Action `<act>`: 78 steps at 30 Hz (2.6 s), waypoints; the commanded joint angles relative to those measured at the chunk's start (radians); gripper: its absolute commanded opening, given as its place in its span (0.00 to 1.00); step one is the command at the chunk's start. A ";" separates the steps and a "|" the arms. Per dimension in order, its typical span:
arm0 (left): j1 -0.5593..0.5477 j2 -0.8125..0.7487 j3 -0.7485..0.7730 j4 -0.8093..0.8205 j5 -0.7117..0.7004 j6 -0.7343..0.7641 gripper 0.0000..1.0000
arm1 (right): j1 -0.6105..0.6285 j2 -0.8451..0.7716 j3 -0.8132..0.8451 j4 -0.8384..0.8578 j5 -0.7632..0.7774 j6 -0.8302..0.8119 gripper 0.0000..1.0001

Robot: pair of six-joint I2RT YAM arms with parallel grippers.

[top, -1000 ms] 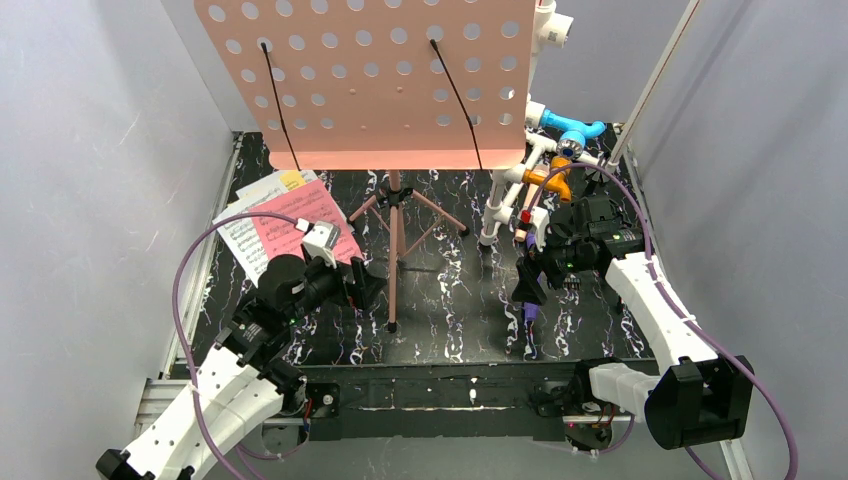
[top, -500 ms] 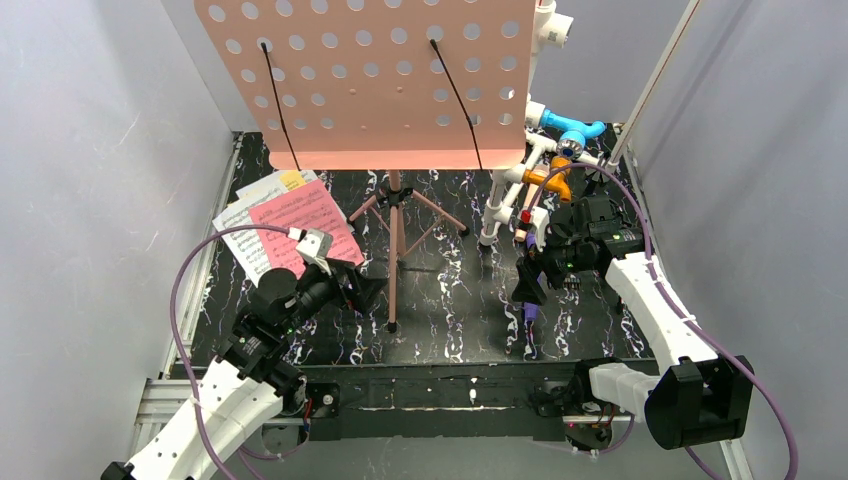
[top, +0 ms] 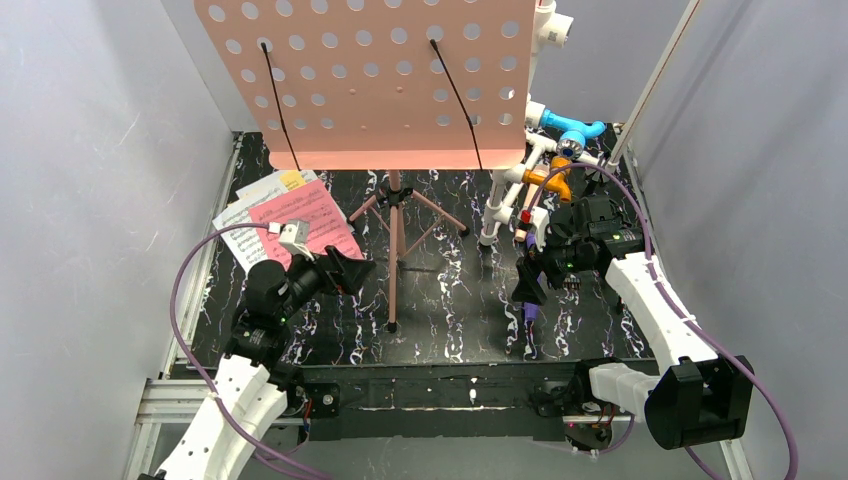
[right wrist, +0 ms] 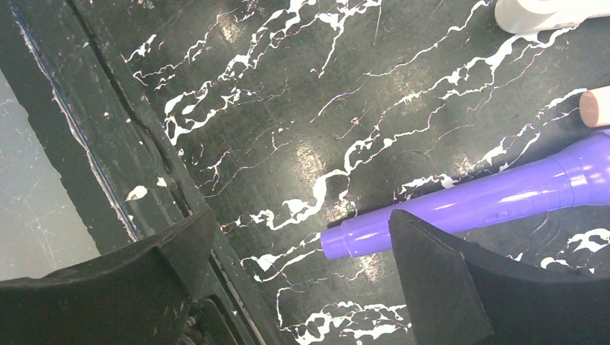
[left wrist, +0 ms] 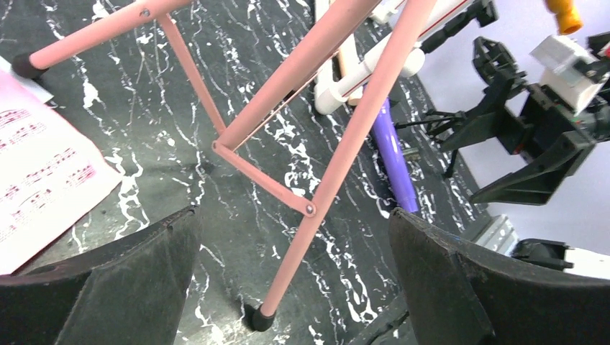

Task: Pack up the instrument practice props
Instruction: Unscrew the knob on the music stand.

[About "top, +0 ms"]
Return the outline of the purple microphone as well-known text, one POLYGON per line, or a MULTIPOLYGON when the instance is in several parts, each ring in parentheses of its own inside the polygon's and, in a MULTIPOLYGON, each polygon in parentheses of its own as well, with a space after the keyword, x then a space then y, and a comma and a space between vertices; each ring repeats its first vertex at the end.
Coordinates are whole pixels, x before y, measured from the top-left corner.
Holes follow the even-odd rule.
MULTIPOLYGON (((538 300, 541 295, 543 295, 542 287, 540 285, 540 280, 542 277, 543 271, 539 270, 537 274, 533 277, 533 281, 527 279, 526 287, 532 299, 538 300)), ((533 302, 523 302, 523 321, 527 327, 530 327, 537 319, 540 311, 540 305, 533 302)))

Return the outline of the pink sheet music page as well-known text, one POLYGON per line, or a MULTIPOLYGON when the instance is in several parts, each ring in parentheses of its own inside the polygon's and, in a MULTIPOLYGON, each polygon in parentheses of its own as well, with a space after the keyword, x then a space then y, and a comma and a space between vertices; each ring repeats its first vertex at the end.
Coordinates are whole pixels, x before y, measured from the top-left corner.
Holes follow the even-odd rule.
POLYGON ((321 180, 308 182, 262 202, 249 208, 248 212, 256 223, 286 224, 292 220, 307 222, 309 232, 306 245, 315 254, 324 254, 325 247, 332 245, 348 258, 364 258, 346 218, 321 180))

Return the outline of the pink microphone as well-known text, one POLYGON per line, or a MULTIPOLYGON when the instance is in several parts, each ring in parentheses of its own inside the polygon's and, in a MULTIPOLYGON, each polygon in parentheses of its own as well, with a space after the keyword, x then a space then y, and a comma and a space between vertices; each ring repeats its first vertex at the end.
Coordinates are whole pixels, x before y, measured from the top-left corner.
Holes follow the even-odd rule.
MULTIPOLYGON (((536 176, 544 178, 549 173, 549 167, 544 164, 537 165, 534 168, 533 173, 536 176)), ((539 187, 535 184, 527 185, 522 207, 520 208, 519 213, 516 216, 516 225, 513 240, 517 244, 524 243, 528 235, 528 228, 521 222, 521 212, 533 208, 533 206, 535 205, 535 202, 533 201, 533 196, 538 191, 538 189, 539 187)))

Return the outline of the white sheet music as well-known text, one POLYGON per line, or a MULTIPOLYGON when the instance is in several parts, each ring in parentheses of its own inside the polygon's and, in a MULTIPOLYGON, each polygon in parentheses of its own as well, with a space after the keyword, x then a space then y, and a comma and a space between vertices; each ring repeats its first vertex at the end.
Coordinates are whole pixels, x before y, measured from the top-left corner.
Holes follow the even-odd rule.
MULTIPOLYGON (((216 230, 235 224, 252 223, 249 210, 281 195, 280 189, 274 188, 264 192, 253 193, 240 198, 227 206, 213 220, 216 230)), ((267 260, 268 254, 256 229, 240 228, 225 232, 222 239, 230 249, 238 264, 248 272, 256 263, 267 260)))

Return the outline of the sheet music pages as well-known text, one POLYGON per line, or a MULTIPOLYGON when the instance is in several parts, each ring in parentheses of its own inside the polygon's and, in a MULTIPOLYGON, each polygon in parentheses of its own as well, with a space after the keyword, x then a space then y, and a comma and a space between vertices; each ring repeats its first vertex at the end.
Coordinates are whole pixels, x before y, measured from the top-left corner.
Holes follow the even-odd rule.
MULTIPOLYGON (((264 192, 264 191, 271 190, 271 189, 274 189, 274 188, 280 189, 282 191, 282 194, 286 193, 284 187, 279 182, 279 174, 281 172, 282 171, 277 171, 275 173, 272 173, 272 174, 270 174, 266 177, 263 177, 262 179, 260 179, 256 182, 253 182, 252 184, 248 185, 247 187, 244 187, 243 193, 237 194, 236 200, 238 200, 240 198, 244 198, 244 197, 251 195, 253 193, 264 192)), ((320 180, 317 177, 317 175, 314 172, 311 172, 311 171, 306 171, 305 173, 301 172, 301 174, 302 174, 303 178, 307 181, 307 183, 312 182, 314 180, 320 180)), ((253 221, 252 223, 235 224, 235 225, 247 225, 247 224, 251 224, 252 228, 262 229, 262 230, 268 231, 268 224, 269 223, 256 223, 256 222, 253 221)))

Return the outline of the yellow sheet music page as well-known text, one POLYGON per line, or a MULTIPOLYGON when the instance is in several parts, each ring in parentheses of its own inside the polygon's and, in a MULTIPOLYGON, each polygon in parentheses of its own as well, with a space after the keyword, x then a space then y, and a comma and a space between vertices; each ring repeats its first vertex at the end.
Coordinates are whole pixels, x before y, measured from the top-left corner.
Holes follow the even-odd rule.
POLYGON ((292 191, 307 184, 300 171, 285 170, 279 174, 279 182, 285 191, 292 191))

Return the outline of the pink music stand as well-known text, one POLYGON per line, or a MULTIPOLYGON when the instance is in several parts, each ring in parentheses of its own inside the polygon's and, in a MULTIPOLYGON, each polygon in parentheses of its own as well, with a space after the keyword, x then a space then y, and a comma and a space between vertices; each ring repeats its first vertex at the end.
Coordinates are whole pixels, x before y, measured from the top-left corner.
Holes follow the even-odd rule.
POLYGON ((531 1, 197 1, 279 169, 505 170, 531 1))

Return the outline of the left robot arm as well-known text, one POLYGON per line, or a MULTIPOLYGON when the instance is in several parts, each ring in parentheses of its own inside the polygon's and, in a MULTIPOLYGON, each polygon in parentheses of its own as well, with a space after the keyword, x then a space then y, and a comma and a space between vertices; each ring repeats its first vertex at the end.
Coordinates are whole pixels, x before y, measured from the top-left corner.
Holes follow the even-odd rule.
POLYGON ((280 365, 291 342, 288 321, 318 294, 357 294, 374 268, 333 246, 297 254, 288 265, 255 264, 218 366, 201 374, 207 393, 154 478, 236 479, 251 458, 291 478, 325 478, 262 441, 297 385, 297 368, 280 365))

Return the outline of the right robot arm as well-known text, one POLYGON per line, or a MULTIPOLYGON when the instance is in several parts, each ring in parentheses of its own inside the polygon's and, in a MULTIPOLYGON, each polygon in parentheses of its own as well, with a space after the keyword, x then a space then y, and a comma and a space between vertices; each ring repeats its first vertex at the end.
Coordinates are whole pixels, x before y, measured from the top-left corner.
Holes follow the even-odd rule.
POLYGON ((636 320, 653 350, 655 375, 615 358, 577 364, 565 387, 544 399, 564 411, 588 404, 616 406, 646 423, 666 450, 741 437, 753 385, 743 356, 717 352, 690 327, 693 321, 665 281, 647 236, 607 196, 579 199, 555 211, 524 210, 520 223, 533 238, 519 257, 513 301, 542 306, 547 290, 566 289, 577 274, 601 275, 636 320))

